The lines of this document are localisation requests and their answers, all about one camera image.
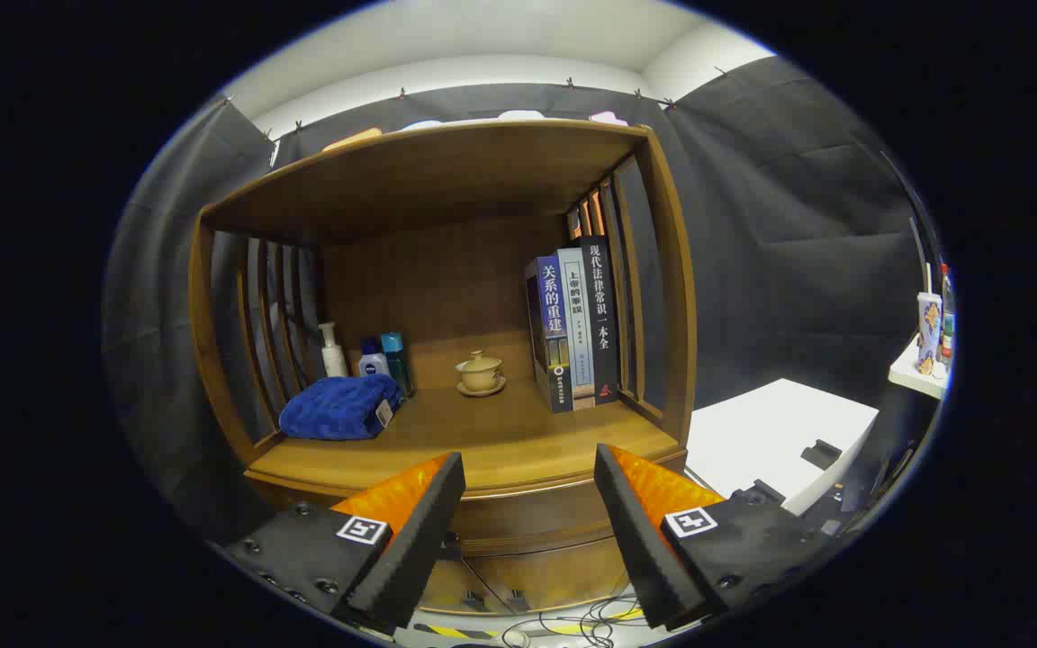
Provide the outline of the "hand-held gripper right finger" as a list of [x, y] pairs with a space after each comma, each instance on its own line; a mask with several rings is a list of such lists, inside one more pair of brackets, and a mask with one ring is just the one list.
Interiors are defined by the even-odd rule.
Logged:
[[719, 495], [613, 445], [596, 448], [594, 484], [650, 627], [760, 603], [830, 543], [769, 494]]

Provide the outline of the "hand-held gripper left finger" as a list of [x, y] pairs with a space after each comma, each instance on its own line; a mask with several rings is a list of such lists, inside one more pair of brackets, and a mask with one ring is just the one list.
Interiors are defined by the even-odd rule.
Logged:
[[296, 501], [221, 550], [334, 622], [394, 631], [419, 605], [464, 490], [461, 453], [444, 453], [327, 508]]

